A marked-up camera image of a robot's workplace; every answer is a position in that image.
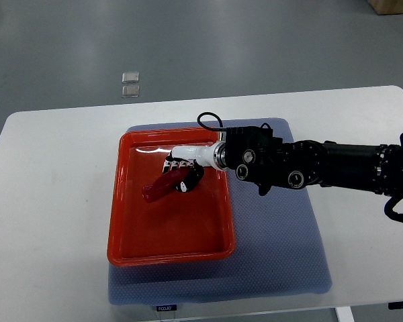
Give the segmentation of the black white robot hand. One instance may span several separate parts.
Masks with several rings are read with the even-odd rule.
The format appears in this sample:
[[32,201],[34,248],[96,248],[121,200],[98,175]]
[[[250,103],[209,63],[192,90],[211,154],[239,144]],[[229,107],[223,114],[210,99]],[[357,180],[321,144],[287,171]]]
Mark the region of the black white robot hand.
[[192,191],[204,176],[204,168],[227,171],[225,141],[211,146],[175,146],[165,158],[163,174],[181,170],[175,189],[180,193]]

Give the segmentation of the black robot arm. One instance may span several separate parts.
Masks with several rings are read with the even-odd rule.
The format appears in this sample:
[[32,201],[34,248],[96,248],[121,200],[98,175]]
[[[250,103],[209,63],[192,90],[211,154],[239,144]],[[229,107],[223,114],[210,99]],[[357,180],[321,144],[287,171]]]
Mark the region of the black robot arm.
[[265,196],[271,187],[303,189],[308,185],[341,187],[385,195],[385,215],[403,223],[394,207],[403,199],[403,133],[400,144],[348,145],[302,140],[285,143],[268,123],[259,127],[224,127],[225,141],[214,152],[220,169],[258,186]]

